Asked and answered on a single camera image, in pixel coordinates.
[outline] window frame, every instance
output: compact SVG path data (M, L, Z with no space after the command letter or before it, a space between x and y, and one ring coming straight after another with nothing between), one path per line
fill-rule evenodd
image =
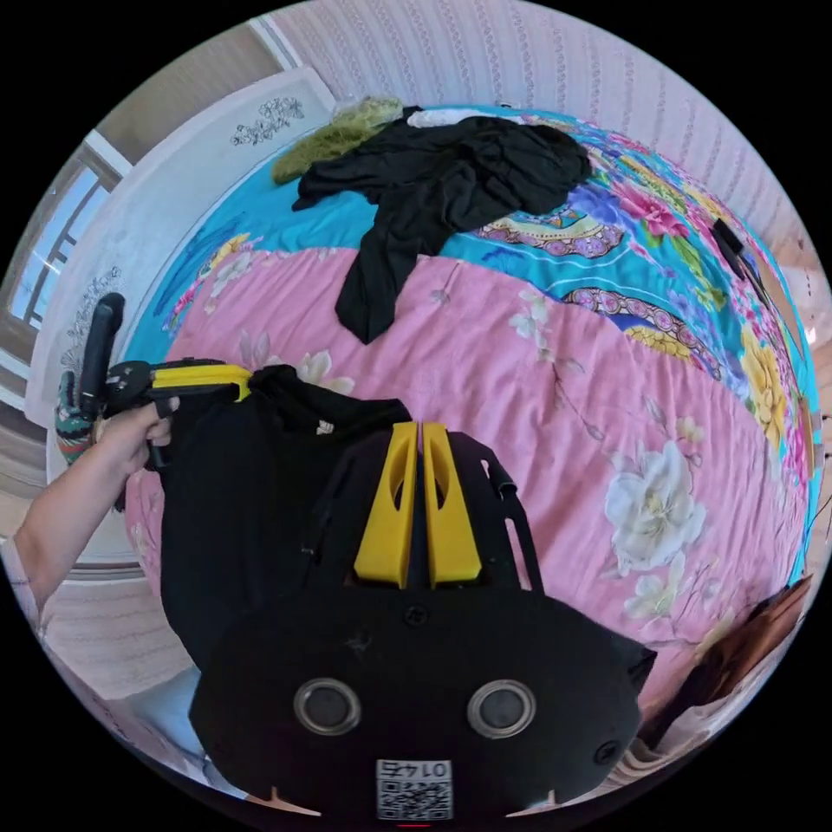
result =
M44 265L41 274L37 278L35 288L32 291L32 297L27 304L24 319L12 315L11 305L17 289L20 286L20 282L23 279L23 272L29 263L29 259L35 249L35 243L44 225L65 199L69 189L81 175L85 167L98 177L99 185L110 193L113 192L113 189L121 181L121 176L107 162L86 144L81 145L67 164L58 172L58 175L52 181L47 192L35 208L32 219L29 221L17 243L15 253L11 258L8 271L6 272L6 277L3 280L3 285L0 286L0 349L27 365L31 363L32 354L35 351L35 341L39 331L38 328L28 323L28 320L32 320L33 318L38 322L42 320L39 315L36 315L35 308L49 274L49 266ZM67 258L59 251L59 248L64 240L68 238L68 229L72 227L73 222L87 202L92 198L95 190L95 188L91 188L73 211L72 216L64 226L63 233L59 236L52 251L46 258L47 263L51 263L54 259L66 263Z

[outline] hand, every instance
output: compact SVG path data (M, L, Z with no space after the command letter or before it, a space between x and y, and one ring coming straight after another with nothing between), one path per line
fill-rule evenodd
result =
M179 407L179 399L170 399L171 411ZM108 419L101 438L95 445L98 453L109 457L109 463L123 471L126 477L145 467L150 452L147 443L169 445L170 418L160 419L155 404L128 410Z

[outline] yellow flower print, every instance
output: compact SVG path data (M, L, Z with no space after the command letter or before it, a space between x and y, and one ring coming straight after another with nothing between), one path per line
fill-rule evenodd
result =
M698 188L694 188L693 185L688 182L685 182L682 185L682 188L685 190L685 193L689 197L692 197L693 200L699 204L699 207L707 211L713 219L721 219L728 225L735 224L734 220L728 216L722 205L714 199L711 199L711 197L707 196L707 194L704 194Z
M237 234L230 240L224 242L218 249L217 253L211 258L211 269L214 268L221 260L225 260L230 254L239 251L240 246L251 236L251 234Z
M660 332L658 329L650 329L650 327L630 327L627 334L636 341L654 349L657 353L673 355L683 361L689 361L691 358L690 349L667 332Z
M750 324L743 326L741 337L745 352L740 363L748 376L754 418L771 445L779 448L780 439L786 433L786 397L777 369L777 358L771 347L760 345Z
M622 156L621 163L635 171L643 180L645 187L655 196L672 205L683 217L687 215L685 198L676 188L631 156Z
M705 430L696 424L693 416L676 419L676 433L688 442L701 442L705 438Z

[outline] yellow clamp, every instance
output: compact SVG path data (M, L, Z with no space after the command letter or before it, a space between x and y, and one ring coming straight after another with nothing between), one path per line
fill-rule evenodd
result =
M422 445L431 587L475 581L482 564L445 426L424 424ZM394 425L354 564L363 581L393 584L399 589L406 586L418 456L418 423Z
M237 401L249 394L251 371L236 364L195 364L191 367L161 367L153 372L153 389L237 385Z

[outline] window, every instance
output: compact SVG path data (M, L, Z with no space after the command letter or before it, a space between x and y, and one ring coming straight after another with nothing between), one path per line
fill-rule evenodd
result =
M82 165L29 254L10 306L15 318L40 328L62 266L108 195L98 176Z
M120 180L86 145L38 205L0 290L0 348L29 363L61 271Z

